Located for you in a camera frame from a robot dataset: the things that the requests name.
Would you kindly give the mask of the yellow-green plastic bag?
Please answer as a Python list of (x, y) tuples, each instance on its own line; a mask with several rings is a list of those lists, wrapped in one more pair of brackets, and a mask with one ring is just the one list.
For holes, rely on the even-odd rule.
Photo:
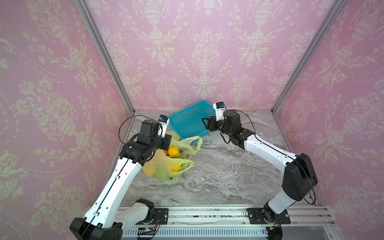
[[(148, 177), (156, 178), (161, 181), (171, 181), (177, 179), (186, 171), (194, 167), (192, 157), (196, 155), (203, 144), (203, 139), (199, 136), (181, 140), (179, 135), (174, 131), (168, 131), (172, 136), (171, 146), (176, 147), (180, 151), (178, 158), (170, 158), (164, 154), (163, 150), (157, 150), (152, 160), (145, 163), (142, 172)], [(182, 164), (183, 166), (178, 172), (171, 171), (171, 167)]]

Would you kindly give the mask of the yellow banana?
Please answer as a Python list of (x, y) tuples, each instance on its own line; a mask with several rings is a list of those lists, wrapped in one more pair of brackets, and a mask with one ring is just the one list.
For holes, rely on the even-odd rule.
[(182, 164), (172, 166), (172, 167), (171, 167), (171, 171), (174, 172), (174, 173), (176, 173), (176, 172), (179, 171), (179, 169), (180, 169), (182, 166), (183, 166)]

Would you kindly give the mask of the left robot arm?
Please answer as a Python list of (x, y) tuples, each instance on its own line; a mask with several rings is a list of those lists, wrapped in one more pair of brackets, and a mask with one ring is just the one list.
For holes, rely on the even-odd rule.
[(127, 210), (118, 208), (136, 175), (157, 150), (167, 151), (171, 135), (166, 133), (169, 118), (146, 118), (140, 132), (123, 144), (113, 174), (101, 194), (82, 218), (74, 218), (70, 230), (78, 240), (120, 240), (123, 232), (138, 223), (156, 224), (153, 202), (139, 199)]

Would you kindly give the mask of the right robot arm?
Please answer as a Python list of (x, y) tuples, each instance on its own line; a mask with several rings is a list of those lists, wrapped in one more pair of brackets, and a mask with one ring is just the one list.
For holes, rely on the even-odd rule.
[(282, 150), (263, 140), (254, 131), (244, 128), (236, 110), (216, 110), (215, 116), (202, 118), (202, 122), (206, 130), (229, 136), (227, 144), (232, 143), (258, 155), (283, 174), (280, 190), (263, 207), (266, 222), (277, 223), (278, 217), (287, 208), (314, 191), (318, 178), (311, 158), (304, 153), (296, 155)]

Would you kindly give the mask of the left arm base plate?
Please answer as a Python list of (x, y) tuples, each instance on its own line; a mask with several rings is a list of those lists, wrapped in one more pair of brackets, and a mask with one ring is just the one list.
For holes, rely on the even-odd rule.
[(151, 218), (145, 219), (144, 221), (138, 222), (137, 225), (167, 225), (169, 219), (168, 208), (155, 208), (151, 214)]

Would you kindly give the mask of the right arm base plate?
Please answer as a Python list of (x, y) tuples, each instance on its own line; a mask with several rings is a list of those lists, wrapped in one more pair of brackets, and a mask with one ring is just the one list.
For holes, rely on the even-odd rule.
[(288, 225), (291, 224), (291, 220), (287, 210), (284, 210), (280, 214), (275, 214), (273, 211), (263, 208), (248, 208), (245, 212), (251, 225)]

